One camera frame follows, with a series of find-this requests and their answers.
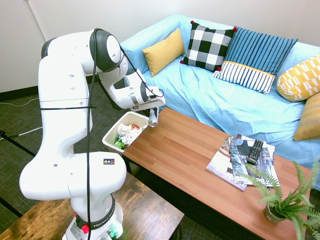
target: white wall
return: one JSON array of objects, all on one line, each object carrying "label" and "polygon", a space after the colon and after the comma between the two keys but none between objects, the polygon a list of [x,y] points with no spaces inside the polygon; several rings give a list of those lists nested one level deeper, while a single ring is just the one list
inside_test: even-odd
[{"label": "white wall", "polygon": [[[298,38],[299,42],[320,46],[319,0],[30,1],[34,6],[47,40],[70,33],[101,28],[109,31],[117,37],[119,42],[122,42],[171,14],[182,14],[231,26],[238,25],[280,37]],[[18,12],[13,14],[15,17],[19,17]],[[30,39],[34,38],[36,42],[39,41],[39,35],[32,35],[27,32],[26,36]],[[33,63],[28,68],[35,70]],[[33,74],[32,79],[37,77],[34,72],[29,74]],[[17,79],[17,83],[13,84],[11,82],[3,83],[3,78],[1,78],[0,92],[5,92],[2,88],[3,84],[5,84],[4,89],[7,91],[8,89],[20,89],[36,85],[35,81],[31,79],[28,79],[27,82]]]},{"label": "white wall", "polygon": [[37,86],[45,40],[26,1],[1,1],[0,33],[0,93]]}]

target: stack of magazines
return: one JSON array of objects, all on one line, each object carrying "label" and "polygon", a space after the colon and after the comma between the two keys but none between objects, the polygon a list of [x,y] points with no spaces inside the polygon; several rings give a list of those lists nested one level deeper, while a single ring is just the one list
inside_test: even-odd
[{"label": "stack of magazines", "polygon": [[[266,179],[253,175],[245,166],[254,143],[254,139],[242,135],[238,135],[236,138],[228,136],[206,169],[242,191],[246,189],[247,185],[253,183],[240,176],[239,173],[251,175],[267,187],[271,187]],[[257,164],[254,166],[278,179],[274,167],[274,155],[275,146],[264,142]]]}]

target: yellow patterned pillow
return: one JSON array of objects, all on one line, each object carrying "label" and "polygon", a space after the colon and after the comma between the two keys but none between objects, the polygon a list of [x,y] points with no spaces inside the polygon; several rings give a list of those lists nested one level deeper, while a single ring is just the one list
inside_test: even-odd
[{"label": "yellow patterned pillow", "polygon": [[320,54],[310,57],[285,71],[277,82],[285,99],[299,102],[320,92]]}]

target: yellow pillow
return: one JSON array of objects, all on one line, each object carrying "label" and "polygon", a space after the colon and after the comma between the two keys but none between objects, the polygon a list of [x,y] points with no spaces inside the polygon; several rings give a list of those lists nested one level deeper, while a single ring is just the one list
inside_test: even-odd
[{"label": "yellow pillow", "polygon": [[320,92],[320,54],[310,57],[285,71],[277,82],[285,99],[299,102]]},{"label": "yellow pillow", "polygon": [[143,54],[148,63],[151,76],[154,77],[174,59],[185,53],[181,33],[177,28],[166,39],[143,49]]},{"label": "yellow pillow", "polygon": [[320,139],[320,93],[305,103],[299,127],[293,140]]}]

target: throw pillow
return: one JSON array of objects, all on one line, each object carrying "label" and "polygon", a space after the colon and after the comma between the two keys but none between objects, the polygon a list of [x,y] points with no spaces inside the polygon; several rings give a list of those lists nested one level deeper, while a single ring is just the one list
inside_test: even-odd
[{"label": "throw pillow", "polygon": [[190,42],[183,63],[215,71],[227,54],[229,43],[234,35],[231,30],[215,30],[191,21]]},{"label": "throw pillow", "polygon": [[185,53],[184,43],[179,28],[166,39],[142,50],[149,66],[151,76],[154,77],[174,59]]},{"label": "throw pillow", "polygon": [[298,129],[293,140],[320,139],[320,93],[305,103]]},{"label": "throw pillow", "polygon": [[285,71],[277,81],[279,94],[299,102],[320,92],[320,54]]},{"label": "throw pillow", "polygon": [[236,83],[265,95],[297,39],[272,36],[237,27],[221,71],[213,77]]}]

